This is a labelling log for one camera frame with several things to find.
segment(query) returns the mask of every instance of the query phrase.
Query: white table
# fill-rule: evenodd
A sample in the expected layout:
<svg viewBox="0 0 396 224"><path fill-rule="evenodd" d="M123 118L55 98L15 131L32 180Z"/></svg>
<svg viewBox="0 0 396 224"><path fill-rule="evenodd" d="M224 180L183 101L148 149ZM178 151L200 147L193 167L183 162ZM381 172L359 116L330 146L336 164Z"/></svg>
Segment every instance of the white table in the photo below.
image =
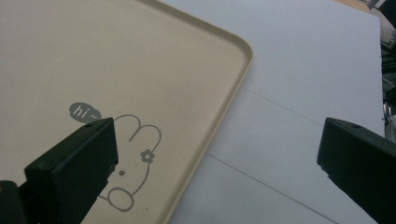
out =
<svg viewBox="0 0 396 224"><path fill-rule="evenodd" d="M375 223L316 163L327 117L383 135L379 20L330 0L164 0L255 62L171 223Z"/></svg>

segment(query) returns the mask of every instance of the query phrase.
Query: tray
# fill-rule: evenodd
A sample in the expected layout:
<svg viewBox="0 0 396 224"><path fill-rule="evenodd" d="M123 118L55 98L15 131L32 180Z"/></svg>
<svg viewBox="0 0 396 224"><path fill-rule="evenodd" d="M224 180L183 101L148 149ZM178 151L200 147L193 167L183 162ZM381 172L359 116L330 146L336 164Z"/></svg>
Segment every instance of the tray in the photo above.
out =
<svg viewBox="0 0 396 224"><path fill-rule="evenodd" d="M249 69L240 37L157 1L0 4L1 179L83 123L120 163L83 223L166 223Z"/></svg>

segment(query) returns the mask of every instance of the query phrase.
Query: flower on cartoon ear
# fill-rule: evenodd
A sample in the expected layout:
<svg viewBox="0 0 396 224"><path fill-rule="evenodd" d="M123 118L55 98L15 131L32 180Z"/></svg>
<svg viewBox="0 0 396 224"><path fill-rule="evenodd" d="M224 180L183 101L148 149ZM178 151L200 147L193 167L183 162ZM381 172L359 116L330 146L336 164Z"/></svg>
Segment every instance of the flower on cartoon ear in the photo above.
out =
<svg viewBox="0 0 396 224"><path fill-rule="evenodd" d="M149 149L142 151L140 156L142 157L143 162L152 163L152 159L154 159L154 154Z"/></svg>

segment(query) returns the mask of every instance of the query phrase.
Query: beige surface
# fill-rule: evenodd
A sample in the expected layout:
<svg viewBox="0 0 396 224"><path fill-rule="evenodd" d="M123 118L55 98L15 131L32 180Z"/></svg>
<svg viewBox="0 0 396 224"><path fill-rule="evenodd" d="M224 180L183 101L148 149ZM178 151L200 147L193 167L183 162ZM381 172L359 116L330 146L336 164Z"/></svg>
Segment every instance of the beige surface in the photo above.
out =
<svg viewBox="0 0 396 224"><path fill-rule="evenodd" d="M370 9L361 0L335 0L335 1L347 5L349 7L354 7L360 11L370 12Z"/></svg>
<svg viewBox="0 0 396 224"><path fill-rule="evenodd" d="M2 1L0 33L1 179L20 185L82 125L71 114L87 109L70 105L120 117L120 164L84 223L166 222L253 57L239 37L155 1Z"/></svg>

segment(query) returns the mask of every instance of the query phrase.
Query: beige tray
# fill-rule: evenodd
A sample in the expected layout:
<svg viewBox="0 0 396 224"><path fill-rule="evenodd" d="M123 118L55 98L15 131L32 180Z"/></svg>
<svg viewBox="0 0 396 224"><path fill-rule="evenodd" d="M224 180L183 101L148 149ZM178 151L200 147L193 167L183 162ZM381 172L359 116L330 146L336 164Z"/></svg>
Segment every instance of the beige tray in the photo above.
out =
<svg viewBox="0 0 396 224"><path fill-rule="evenodd" d="M156 1L6 0L0 34L0 179L116 119L120 164L84 223L167 222L253 58Z"/></svg>

